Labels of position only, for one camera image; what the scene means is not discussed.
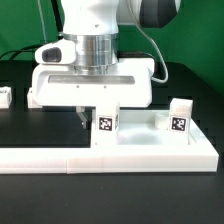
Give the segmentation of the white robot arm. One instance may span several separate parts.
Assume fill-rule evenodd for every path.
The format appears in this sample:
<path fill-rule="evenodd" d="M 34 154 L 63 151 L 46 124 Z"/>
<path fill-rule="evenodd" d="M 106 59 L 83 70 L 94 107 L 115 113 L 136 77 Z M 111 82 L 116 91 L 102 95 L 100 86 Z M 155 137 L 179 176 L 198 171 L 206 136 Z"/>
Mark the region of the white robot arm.
<path fill-rule="evenodd" d="M 181 0 L 61 0 L 62 39 L 35 52 L 38 66 L 28 106 L 95 107 L 112 121 L 121 107 L 146 107 L 155 80 L 150 58 L 118 55 L 118 27 L 162 28 L 178 13 Z"/>

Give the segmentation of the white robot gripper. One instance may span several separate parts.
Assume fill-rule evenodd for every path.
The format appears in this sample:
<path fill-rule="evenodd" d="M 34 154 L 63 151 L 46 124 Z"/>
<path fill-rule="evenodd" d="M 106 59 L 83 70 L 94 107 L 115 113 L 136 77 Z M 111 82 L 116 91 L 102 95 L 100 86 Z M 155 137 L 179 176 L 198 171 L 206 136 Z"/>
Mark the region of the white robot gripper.
<path fill-rule="evenodd" d="M 112 65 L 78 67 L 76 45 L 68 40 L 46 44 L 35 52 L 33 99 L 40 106 L 75 106 L 87 128 L 84 107 L 116 100 L 124 108 L 152 102 L 152 58 L 120 58 Z"/>

